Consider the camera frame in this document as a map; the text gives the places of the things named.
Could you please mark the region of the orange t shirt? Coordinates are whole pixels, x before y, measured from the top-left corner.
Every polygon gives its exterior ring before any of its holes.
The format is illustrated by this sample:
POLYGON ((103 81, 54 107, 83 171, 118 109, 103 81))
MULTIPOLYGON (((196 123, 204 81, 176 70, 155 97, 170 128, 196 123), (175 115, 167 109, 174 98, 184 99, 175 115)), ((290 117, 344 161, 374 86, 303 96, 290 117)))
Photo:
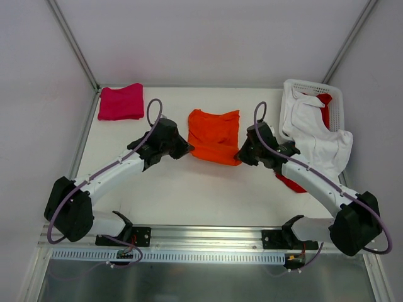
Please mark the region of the orange t shirt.
POLYGON ((191 155, 216 164, 238 166, 239 111, 222 115, 194 109, 188 116, 188 143, 194 146, 191 155))

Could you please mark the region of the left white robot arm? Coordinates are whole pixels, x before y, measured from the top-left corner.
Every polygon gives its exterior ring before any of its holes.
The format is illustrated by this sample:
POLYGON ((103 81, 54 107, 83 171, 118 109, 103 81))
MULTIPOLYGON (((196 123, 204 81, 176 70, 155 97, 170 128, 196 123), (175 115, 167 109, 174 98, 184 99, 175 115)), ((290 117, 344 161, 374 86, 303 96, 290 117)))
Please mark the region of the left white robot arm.
POLYGON ((158 164, 163 156, 178 160, 193 150, 194 146, 179 134, 177 124, 161 118, 98 172, 73 180, 66 177, 56 180, 44 211, 50 223, 48 228, 56 228, 70 242, 86 235, 96 235, 96 244, 100 246, 136 242, 139 235, 133 223, 119 211, 96 211, 96 202, 130 176, 158 164))

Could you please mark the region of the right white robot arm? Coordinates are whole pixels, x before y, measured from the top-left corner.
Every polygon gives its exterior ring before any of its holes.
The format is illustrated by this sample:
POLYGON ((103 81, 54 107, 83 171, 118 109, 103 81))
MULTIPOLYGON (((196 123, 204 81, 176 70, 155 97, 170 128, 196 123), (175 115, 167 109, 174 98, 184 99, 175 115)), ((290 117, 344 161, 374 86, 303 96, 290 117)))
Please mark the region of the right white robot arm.
POLYGON ((267 123, 259 121, 247 128, 236 158, 251 166, 263 164, 297 183, 330 213, 330 218, 297 215, 284 223, 281 239, 289 249, 306 241, 329 242, 343 254, 354 256, 381 234, 374 195, 358 194, 329 179, 292 142, 279 144, 267 123))

